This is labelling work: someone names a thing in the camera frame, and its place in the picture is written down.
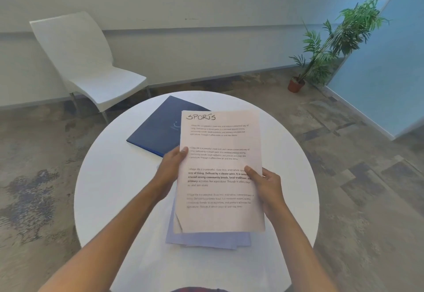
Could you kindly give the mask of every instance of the blue wall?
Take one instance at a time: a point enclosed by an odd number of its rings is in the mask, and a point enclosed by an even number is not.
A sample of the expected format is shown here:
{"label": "blue wall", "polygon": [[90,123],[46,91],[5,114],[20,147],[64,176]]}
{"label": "blue wall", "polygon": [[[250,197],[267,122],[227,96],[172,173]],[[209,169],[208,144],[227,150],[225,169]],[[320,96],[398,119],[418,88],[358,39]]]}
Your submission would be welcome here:
{"label": "blue wall", "polygon": [[424,0],[389,0],[391,19],[328,87],[393,136],[424,119]]}

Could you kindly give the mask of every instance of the forearm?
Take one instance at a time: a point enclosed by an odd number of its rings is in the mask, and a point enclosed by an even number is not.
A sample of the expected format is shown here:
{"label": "forearm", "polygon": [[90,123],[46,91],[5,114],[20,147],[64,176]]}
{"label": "forearm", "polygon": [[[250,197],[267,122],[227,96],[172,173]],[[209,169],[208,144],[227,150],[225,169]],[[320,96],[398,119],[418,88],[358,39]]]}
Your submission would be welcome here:
{"label": "forearm", "polygon": [[40,292],[108,291],[158,196],[155,184],[150,182]]}
{"label": "forearm", "polygon": [[337,288],[287,206],[279,206],[271,220],[289,270],[295,292],[336,292]]}

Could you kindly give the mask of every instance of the person's left arm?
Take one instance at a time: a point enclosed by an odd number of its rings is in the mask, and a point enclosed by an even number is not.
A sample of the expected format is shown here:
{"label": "person's left arm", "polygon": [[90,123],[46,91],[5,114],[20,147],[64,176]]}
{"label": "person's left arm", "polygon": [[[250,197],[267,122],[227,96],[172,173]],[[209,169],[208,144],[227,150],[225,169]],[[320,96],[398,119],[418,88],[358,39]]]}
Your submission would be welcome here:
{"label": "person's left arm", "polygon": [[39,292],[108,291],[153,207],[167,196],[177,179],[178,167],[187,152],[187,147],[182,151],[176,147],[168,152],[153,179]]}

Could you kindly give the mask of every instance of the plaid clothing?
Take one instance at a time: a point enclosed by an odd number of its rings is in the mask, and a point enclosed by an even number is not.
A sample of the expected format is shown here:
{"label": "plaid clothing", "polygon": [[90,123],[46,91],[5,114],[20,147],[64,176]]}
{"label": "plaid clothing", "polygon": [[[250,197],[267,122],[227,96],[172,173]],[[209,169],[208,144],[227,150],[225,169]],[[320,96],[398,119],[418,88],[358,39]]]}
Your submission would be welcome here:
{"label": "plaid clothing", "polygon": [[172,292],[228,292],[221,289],[205,289],[204,287],[183,287]]}

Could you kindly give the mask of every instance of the hand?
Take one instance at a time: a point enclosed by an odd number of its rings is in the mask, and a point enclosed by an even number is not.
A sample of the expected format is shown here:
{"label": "hand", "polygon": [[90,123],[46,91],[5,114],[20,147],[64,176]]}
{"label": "hand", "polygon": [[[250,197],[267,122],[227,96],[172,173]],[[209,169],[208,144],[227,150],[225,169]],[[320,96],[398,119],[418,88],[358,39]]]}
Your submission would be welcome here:
{"label": "hand", "polygon": [[159,187],[159,200],[164,199],[169,193],[172,184],[178,177],[180,163],[187,156],[187,153],[188,147],[184,147],[180,151],[180,147],[178,146],[163,156],[162,162],[151,181],[151,183]]}
{"label": "hand", "polygon": [[263,203],[263,210],[268,219],[272,221],[273,213],[278,208],[287,207],[281,189],[280,176],[265,168],[262,168],[263,176],[249,166],[245,166],[244,171],[255,183],[259,198]]}

